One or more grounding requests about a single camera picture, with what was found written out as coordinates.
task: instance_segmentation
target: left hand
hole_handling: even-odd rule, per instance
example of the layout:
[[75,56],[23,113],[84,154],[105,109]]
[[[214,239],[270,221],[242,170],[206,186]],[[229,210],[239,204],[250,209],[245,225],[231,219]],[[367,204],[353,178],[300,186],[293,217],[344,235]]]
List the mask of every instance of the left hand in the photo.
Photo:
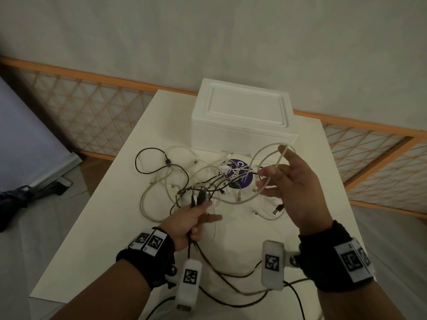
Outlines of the left hand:
[[190,205],[183,206],[160,224],[159,228],[162,228],[173,239],[175,251],[181,251],[188,246],[187,233],[189,231],[191,231],[191,240],[198,242],[201,239],[204,223],[222,220],[222,215],[206,213],[211,205],[212,201],[205,201],[194,208],[190,208]]

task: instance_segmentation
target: right hand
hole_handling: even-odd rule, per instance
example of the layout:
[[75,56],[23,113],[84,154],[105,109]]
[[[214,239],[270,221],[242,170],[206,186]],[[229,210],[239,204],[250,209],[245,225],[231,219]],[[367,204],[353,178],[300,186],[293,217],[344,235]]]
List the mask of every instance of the right hand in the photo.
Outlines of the right hand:
[[[285,146],[280,145],[278,150],[283,153]],[[333,219],[317,175],[290,149],[284,157],[289,165],[280,164],[277,168],[268,166],[258,171],[260,177],[265,177],[257,182],[258,190],[266,183],[267,177],[271,177],[268,186],[275,187],[265,188],[261,194],[282,199],[287,214],[301,235],[312,235],[331,228]]]

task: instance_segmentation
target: white styrofoam box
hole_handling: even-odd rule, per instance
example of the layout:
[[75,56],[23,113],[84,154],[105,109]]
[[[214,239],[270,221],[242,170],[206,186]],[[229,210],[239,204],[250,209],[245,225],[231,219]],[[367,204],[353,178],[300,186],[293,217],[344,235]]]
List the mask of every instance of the white styrofoam box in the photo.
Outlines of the white styrofoam box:
[[293,145],[297,137],[288,93],[203,79],[191,115],[192,148],[253,156],[271,143]]

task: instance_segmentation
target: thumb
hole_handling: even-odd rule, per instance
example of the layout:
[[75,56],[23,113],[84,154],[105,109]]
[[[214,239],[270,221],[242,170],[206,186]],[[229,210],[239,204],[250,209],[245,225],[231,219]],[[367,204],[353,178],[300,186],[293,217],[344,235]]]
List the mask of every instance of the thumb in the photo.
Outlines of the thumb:
[[190,209],[190,213],[192,214],[193,217],[198,218],[200,217],[203,213],[206,213],[206,210],[212,205],[212,201],[208,201],[206,200],[205,202],[203,202],[201,205],[199,206],[195,206],[194,208]]
[[271,177],[269,185],[275,185],[280,190],[287,190],[292,186],[292,181],[280,169],[275,166],[263,168],[263,176]]

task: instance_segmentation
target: forearm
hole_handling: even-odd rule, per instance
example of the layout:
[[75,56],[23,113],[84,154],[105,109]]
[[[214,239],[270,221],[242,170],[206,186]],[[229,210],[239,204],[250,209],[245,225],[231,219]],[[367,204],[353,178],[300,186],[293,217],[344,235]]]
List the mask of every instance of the forearm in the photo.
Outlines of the forearm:
[[318,290],[320,306],[326,320],[404,320],[375,281],[357,290],[325,293]]
[[141,273],[126,260],[111,266],[52,319],[137,319],[151,290]]

